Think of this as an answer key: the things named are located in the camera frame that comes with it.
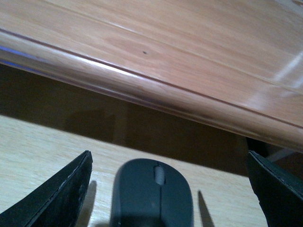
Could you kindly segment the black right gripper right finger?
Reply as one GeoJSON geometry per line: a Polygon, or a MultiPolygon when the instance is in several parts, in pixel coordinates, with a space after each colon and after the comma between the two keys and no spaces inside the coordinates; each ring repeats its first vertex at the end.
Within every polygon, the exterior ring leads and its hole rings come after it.
{"type": "Polygon", "coordinates": [[[253,150],[246,167],[269,227],[303,225],[303,181],[253,150]]]}

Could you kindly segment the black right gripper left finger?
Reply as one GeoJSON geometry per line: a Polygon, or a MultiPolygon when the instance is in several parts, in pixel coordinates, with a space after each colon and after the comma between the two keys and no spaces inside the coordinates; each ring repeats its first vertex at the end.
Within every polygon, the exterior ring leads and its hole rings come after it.
{"type": "Polygon", "coordinates": [[[84,151],[25,198],[0,215],[2,227],[73,227],[92,172],[92,154],[84,151]]]}

